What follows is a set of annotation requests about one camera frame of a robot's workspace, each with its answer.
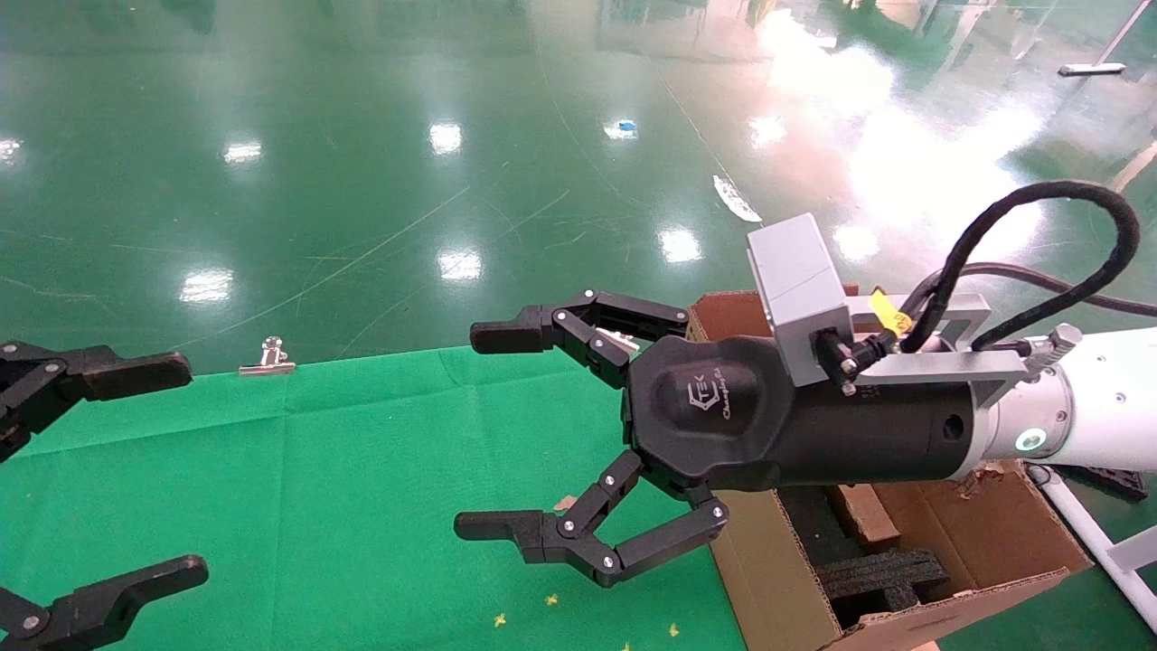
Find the black cable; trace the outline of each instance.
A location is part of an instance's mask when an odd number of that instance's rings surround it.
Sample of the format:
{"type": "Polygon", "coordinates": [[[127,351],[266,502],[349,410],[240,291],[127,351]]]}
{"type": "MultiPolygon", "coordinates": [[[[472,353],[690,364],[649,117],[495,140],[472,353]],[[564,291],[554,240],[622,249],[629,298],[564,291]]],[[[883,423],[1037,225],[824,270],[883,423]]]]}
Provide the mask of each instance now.
{"type": "Polygon", "coordinates": [[[900,343],[902,353],[920,350],[920,347],[931,336],[936,325],[944,316],[944,310],[948,309],[949,296],[956,289],[956,282],[960,279],[960,273],[968,261],[968,254],[977,247],[985,234],[1016,206],[1052,198],[1082,199],[1104,208],[1117,225],[1117,244],[1108,253],[1105,264],[1091,275],[1063,294],[1053,296],[996,325],[995,328],[973,340],[972,350],[983,350],[988,345],[1000,341],[1027,327],[1027,325],[1073,306],[1112,282],[1128,266],[1141,243],[1141,223],[1137,221],[1137,214],[1133,210],[1133,206],[1125,197],[1104,185],[1084,180],[1046,180],[1025,185],[988,206],[957,239],[944,260],[939,280],[928,296],[928,305],[920,315],[912,332],[900,343]]]}
{"type": "MultiPolygon", "coordinates": [[[[936,271],[921,280],[920,283],[912,289],[912,294],[908,295],[908,299],[904,301],[904,305],[900,308],[900,311],[909,316],[918,315],[922,303],[928,295],[931,294],[931,289],[936,286],[936,280],[939,279],[939,274],[941,272],[936,271]]],[[[964,265],[964,268],[960,269],[960,276],[963,278],[965,275],[1000,275],[1001,278],[1020,280],[1022,282],[1027,282],[1040,287],[1041,289],[1048,289],[1049,291],[1056,291],[1059,294],[1068,291],[1073,288],[1073,284],[1069,284],[1064,280],[1054,275],[1042,273],[1036,268],[1029,268],[1027,266],[1020,266],[1019,264],[1008,264],[1004,261],[970,261],[964,265]]],[[[1130,301],[1103,294],[1088,296],[1084,298],[1084,302],[1105,309],[1157,318],[1157,304],[1152,303],[1130,301]]]]}

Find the green cloth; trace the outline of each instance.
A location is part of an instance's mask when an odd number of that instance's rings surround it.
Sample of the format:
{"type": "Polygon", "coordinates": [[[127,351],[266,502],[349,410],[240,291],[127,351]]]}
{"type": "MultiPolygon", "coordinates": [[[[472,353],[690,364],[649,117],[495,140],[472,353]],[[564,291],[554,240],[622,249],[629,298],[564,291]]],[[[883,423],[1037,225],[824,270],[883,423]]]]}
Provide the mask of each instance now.
{"type": "MultiPolygon", "coordinates": [[[[581,494],[622,450],[618,415],[561,354],[469,349],[84,404],[0,466],[0,585],[46,605],[204,556],[209,582],[148,606],[119,651],[743,649],[706,548],[603,590],[454,535],[458,511],[581,494]]],[[[641,483],[599,534],[685,510],[641,483]]]]}

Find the cardboard box flap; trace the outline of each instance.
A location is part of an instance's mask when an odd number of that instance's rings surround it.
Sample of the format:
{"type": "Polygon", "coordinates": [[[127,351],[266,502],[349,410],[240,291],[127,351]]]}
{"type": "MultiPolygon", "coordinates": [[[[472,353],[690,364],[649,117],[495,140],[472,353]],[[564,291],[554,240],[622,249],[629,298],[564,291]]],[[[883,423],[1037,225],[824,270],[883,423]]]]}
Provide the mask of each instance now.
{"type": "Polygon", "coordinates": [[[712,291],[691,305],[691,331],[701,341],[717,342],[737,335],[769,338],[772,330],[756,291],[712,291]]]}
{"type": "Polygon", "coordinates": [[[730,518],[712,554],[747,648],[818,649],[835,639],[841,628],[775,493],[720,491],[716,497],[730,518]],[[753,541],[759,541],[758,556],[750,550],[753,541]]]}
{"type": "Polygon", "coordinates": [[[905,549],[931,549],[952,580],[933,591],[953,592],[1002,585],[1066,568],[1091,565],[1040,491],[1019,469],[994,480],[970,500],[953,482],[876,484],[876,495],[905,549]],[[1032,540],[1033,545],[1009,545],[1032,540]]]}
{"type": "Polygon", "coordinates": [[[1069,576],[1067,569],[908,608],[867,615],[825,651],[911,651],[1036,597],[1069,576]]]}

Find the cable connector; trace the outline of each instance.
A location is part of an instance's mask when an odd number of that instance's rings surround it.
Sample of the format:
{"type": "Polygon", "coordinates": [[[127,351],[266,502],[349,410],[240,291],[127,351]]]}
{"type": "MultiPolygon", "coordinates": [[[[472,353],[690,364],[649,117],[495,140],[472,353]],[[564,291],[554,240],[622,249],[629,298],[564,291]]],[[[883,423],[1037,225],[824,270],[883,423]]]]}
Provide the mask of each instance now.
{"type": "Polygon", "coordinates": [[[847,347],[835,331],[820,331],[813,345],[816,361],[827,379],[840,387],[843,395],[852,397],[856,394],[855,379],[891,354],[896,340],[894,333],[885,331],[847,347]]]}

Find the white pipe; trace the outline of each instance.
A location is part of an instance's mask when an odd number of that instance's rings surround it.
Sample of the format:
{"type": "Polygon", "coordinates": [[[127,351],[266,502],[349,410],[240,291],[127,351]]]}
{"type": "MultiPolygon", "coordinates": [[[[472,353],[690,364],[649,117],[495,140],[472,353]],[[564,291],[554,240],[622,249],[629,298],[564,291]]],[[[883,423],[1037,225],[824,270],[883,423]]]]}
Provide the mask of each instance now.
{"type": "Polygon", "coordinates": [[[1069,490],[1069,487],[1064,486],[1064,481],[1052,471],[1048,474],[1049,481],[1041,487],[1041,490],[1048,496],[1053,506],[1064,517],[1069,527],[1073,528],[1077,537],[1092,552],[1097,562],[1105,569],[1105,574],[1113,579],[1113,583],[1121,590],[1125,598],[1133,604],[1133,607],[1141,614],[1141,617],[1149,624],[1149,628],[1157,634],[1157,594],[1154,594],[1152,590],[1145,585],[1145,582],[1137,576],[1137,572],[1127,572],[1113,561],[1108,553],[1114,547],[1113,541],[1108,540],[1108,537],[1100,530],[1097,521],[1092,519],[1092,516],[1085,511],[1081,502],[1069,490]]]}
{"type": "Polygon", "coordinates": [[[1108,555],[1127,572],[1157,563],[1157,527],[1149,527],[1133,538],[1122,540],[1110,548],[1108,555]]]}

